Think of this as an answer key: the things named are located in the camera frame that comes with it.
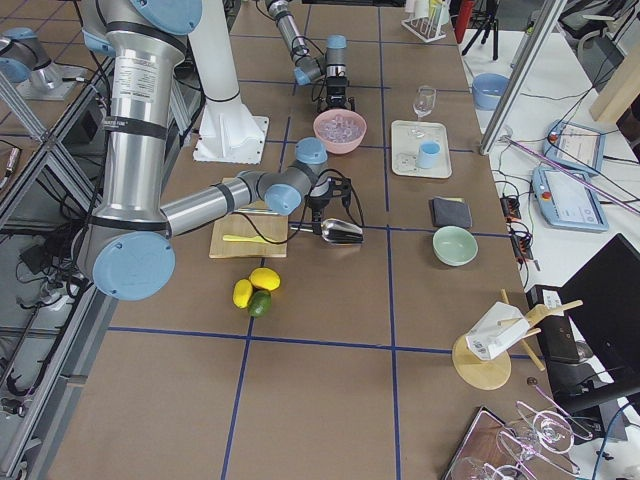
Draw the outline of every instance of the lemon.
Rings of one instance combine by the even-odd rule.
[[[238,280],[233,287],[233,304],[238,308],[247,308],[251,295],[253,295],[251,282],[246,278]]]
[[[249,315],[252,317],[262,317],[271,308],[271,292],[268,290],[258,290],[249,300]]]
[[[280,286],[280,275],[270,268],[260,267],[251,272],[251,275],[249,275],[249,281],[256,288],[272,292]]]

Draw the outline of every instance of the wooden round base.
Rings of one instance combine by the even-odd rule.
[[[493,360],[484,361],[476,357],[467,347],[464,335],[453,345],[453,365],[458,375],[480,390],[500,388],[511,376],[511,358],[503,352]]]

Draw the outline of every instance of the pink bowl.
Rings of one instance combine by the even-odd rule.
[[[338,115],[341,115],[345,121],[353,120],[355,125],[360,127],[362,131],[358,138],[350,142],[337,143],[323,136],[324,132],[322,131],[322,124],[324,122],[335,119],[335,117],[337,117]],[[364,118],[362,118],[362,116],[357,114],[356,112],[352,112],[351,110],[342,108],[333,108],[331,110],[322,112],[316,117],[316,119],[313,121],[313,132],[315,133],[316,137],[324,144],[328,152],[340,155],[343,153],[349,153],[355,150],[358,145],[360,145],[362,139],[364,138],[364,134],[367,133],[367,122],[365,122]]]

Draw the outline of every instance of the yellow knife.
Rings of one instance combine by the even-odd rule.
[[[264,238],[262,238],[259,235],[256,235],[255,237],[243,237],[242,235],[223,235],[222,236],[222,240],[225,242],[252,242],[252,243],[266,243],[268,244],[269,242],[275,242],[276,240],[273,240],[269,237],[265,237],[267,240],[265,240]]]

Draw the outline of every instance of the bowl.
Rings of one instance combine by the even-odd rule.
[[[367,132],[367,122],[356,112],[332,108],[316,117],[313,132],[328,152],[341,155],[360,145]]]
[[[433,251],[442,263],[459,267],[476,258],[478,242],[464,228],[442,227],[433,236]]]
[[[478,110],[495,110],[509,79],[497,73],[481,73],[473,79],[471,91]]]

